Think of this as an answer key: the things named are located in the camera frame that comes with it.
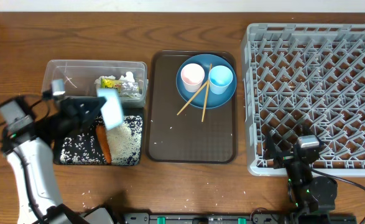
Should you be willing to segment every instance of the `table surface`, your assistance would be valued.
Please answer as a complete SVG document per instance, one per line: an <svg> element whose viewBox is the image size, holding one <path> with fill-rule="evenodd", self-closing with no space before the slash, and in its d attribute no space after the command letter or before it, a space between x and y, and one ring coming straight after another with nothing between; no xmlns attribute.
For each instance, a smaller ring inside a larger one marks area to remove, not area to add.
<svg viewBox="0 0 365 224"><path fill-rule="evenodd" d="M0 13L0 102L38 95L51 59L141 61L151 69L160 50L217 50L234 55L254 22L365 23L365 14L302 13ZM247 171L244 88L238 82L238 156L228 165L171 164L143 156L135 167L54 166L63 202L74 211L109 203L114 210L152 213L248 213L292 207L284 177ZM352 178L365 185L365 178ZM365 192L339 182L336 213L365 215ZM14 174L0 154L0 223L15 223Z"/></svg>

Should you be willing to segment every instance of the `light blue cup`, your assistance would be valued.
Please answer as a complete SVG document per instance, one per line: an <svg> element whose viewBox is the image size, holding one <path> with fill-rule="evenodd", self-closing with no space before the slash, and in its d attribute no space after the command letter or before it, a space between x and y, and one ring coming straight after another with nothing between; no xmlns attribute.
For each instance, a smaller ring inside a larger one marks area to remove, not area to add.
<svg viewBox="0 0 365 224"><path fill-rule="evenodd" d="M215 66L210 71L210 90L214 94L220 95L225 92L233 80L232 71L225 66Z"/></svg>

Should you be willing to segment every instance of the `white plastic crate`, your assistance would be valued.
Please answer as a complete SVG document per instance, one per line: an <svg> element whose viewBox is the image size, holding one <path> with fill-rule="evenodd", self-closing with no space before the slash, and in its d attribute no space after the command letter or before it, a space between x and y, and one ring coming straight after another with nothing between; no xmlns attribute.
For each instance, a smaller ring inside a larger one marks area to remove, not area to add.
<svg viewBox="0 0 365 224"><path fill-rule="evenodd" d="M365 177L365 25L251 24L241 52L249 172L286 175L264 133L286 149L306 123L325 143L314 168Z"/></svg>

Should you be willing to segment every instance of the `wooden chopstick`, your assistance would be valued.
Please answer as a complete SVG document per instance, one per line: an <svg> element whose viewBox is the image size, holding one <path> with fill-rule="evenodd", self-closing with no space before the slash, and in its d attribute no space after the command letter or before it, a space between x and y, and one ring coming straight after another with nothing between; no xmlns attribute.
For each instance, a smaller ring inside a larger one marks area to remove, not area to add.
<svg viewBox="0 0 365 224"><path fill-rule="evenodd" d="M195 99L195 97L197 96L197 94L199 94L199 92L205 87L207 86L208 80L200 87L200 89L198 91L196 91L196 93L187 101L187 103L185 103L185 105L182 107L182 109L177 113L177 116L183 111L183 109L185 109L190 102L192 102L193 99Z"/></svg>
<svg viewBox="0 0 365 224"><path fill-rule="evenodd" d="M208 70L208 79L207 79L207 87L206 87L206 97L205 97L205 104L203 105L203 115L201 116L201 122L205 120L205 113L206 113L206 106L207 106L207 96L208 96L208 87L210 85L210 82L208 81L210 79L210 71L213 67L213 64L210 64L210 69Z"/></svg>

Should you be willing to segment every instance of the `round plate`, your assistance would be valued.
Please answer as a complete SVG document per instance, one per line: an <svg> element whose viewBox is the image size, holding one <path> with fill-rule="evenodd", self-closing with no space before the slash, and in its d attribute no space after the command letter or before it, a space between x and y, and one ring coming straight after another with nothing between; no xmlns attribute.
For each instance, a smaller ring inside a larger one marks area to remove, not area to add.
<svg viewBox="0 0 365 224"><path fill-rule="evenodd" d="M189 63L196 63L198 65L201 65L203 69L205 70L205 79L203 80L203 83L207 81L208 79L208 70L210 69L210 64L213 64L213 68L218 65L224 65L228 67L232 73L233 73L233 80L232 83L229 85L229 87L226 89L226 91L223 94L216 95L211 90L208 90L208 96L207 96L207 106L206 109L212 109L217 108L219 106L222 106L226 102L228 102L235 90L237 85L237 79L236 74L232 68L232 66L223 58L211 54L201 54L191 57L190 59L186 60L180 67L177 73L177 90L181 97L188 101L195 93L188 92L185 87L183 86L182 78L181 78L181 70L182 68L189 64ZM206 88L201 90L201 92L195 97L195 99L192 100L190 103L192 106L195 106L197 108L203 108L203 105L205 103L205 96L206 96Z"/></svg>

